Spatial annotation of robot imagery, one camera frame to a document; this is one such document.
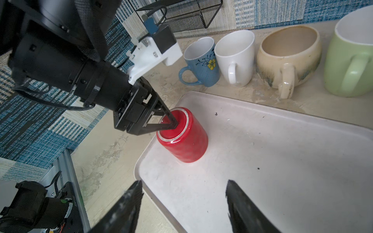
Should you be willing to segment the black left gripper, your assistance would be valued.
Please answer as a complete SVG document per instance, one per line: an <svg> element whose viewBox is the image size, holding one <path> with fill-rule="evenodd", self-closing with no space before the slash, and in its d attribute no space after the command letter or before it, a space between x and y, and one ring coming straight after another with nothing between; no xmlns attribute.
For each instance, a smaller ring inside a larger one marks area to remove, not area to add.
<svg viewBox="0 0 373 233"><path fill-rule="evenodd" d="M170 123L149 123L153 115L162 116ZM171 110L143 77L132 86L129 97L114 112L114 128L132 135L144 135L157 131L173 130L179 122Z"/></svg>

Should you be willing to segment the white mug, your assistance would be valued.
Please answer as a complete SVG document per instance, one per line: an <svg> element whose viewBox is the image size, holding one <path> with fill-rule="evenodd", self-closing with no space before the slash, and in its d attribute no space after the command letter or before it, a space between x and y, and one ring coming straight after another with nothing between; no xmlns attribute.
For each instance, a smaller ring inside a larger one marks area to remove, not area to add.
<svg viewBox="0 0 373 233"><path fill-rule="evenodd" d="M255 34L249 30L227 34L215 46L215 55L224 79L237 88L246 86L254 72Z"/></svg>

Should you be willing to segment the red mug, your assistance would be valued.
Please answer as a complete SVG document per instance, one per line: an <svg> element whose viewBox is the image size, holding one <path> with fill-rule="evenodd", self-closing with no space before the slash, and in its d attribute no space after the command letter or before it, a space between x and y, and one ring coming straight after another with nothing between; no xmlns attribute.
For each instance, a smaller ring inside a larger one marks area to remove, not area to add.
<svg viewBox="0 0 373 233"><path fill-rule="evenodd" d="M207 132L187 108L174 108L171 113L178 121L178 126L173 130L156 132L158 142L181 162L199 160L207 151Z"/></svg>

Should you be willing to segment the beige ceramic teapot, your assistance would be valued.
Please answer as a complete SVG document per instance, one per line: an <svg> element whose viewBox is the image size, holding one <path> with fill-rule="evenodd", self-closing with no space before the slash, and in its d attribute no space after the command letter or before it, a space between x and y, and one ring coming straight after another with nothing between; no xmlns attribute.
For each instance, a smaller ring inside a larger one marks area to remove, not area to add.
<svg viewBox="0 0 373 233"><path fill-rule="evenodd" d="M310 26L289 26L261 42L256 71L266 85L278 89L280 98L290 99L294 88L313 75L321 58L319 32Z"/></svg>

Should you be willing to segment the blue polka dot mug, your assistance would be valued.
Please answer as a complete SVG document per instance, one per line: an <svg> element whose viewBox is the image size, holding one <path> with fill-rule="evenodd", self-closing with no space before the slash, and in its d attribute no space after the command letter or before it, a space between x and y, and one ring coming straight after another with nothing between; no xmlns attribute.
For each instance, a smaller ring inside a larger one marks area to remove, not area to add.
<svg viewBox="0 0 373 233"><path fill-rule="evenodd" d="M179 80L185 85L204 85L211 87L220 79L219 65L215 55L215 41L203 37L190 44L183 56L187 66L179 71ZM183 73L191 71L197 81L191 83L183 80Z"/></svg>

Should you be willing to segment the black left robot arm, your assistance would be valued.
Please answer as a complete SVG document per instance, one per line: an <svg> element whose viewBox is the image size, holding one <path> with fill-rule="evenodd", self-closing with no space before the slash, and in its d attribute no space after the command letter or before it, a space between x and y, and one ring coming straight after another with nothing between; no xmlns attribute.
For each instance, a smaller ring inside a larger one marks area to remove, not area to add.
<svg viewBox="0 0 373 233"><path fill-rule="evenodd" d="M132 39L127 73L106 60L105 34L121 1L1 1L1 54L13 90L38 104L114 113L114 127L132 135L172 130L177 119L144 74L174 64L180 47L167 25L155 23L157 6L143 15L147 35Z"/></svg>

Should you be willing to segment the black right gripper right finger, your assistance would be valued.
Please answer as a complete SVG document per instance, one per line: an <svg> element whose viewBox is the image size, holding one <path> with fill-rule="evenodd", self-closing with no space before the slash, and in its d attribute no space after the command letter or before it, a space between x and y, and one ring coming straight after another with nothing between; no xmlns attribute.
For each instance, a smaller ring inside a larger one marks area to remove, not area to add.
<svg viewBox="0 0 373 233"><path fill-rule="evenodd" d="M233 180L227 183L226 198L234 233L280 232Z"/></svg>

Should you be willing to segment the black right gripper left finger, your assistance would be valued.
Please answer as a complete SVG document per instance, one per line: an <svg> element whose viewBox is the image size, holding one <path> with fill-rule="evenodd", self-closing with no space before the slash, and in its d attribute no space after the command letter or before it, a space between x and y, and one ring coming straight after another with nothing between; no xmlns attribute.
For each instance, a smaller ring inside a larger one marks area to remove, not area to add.
<svg viewBox="0 0 373 233"><path fill-rule="evenodd" d="M134 233L143 197L142 181L135 181L90 230L91 233Z"/></svg>

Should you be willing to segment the green mug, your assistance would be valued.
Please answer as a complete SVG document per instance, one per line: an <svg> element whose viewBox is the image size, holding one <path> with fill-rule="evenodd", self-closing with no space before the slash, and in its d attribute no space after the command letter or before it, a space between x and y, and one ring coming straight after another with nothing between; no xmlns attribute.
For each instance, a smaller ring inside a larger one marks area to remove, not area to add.
<svg viewBox="0 0 373 233"><path fill-rule="evenodd" d="M344 16L335 26L324 64L324 86L341 97L373 90L373 7Z"/></svg>

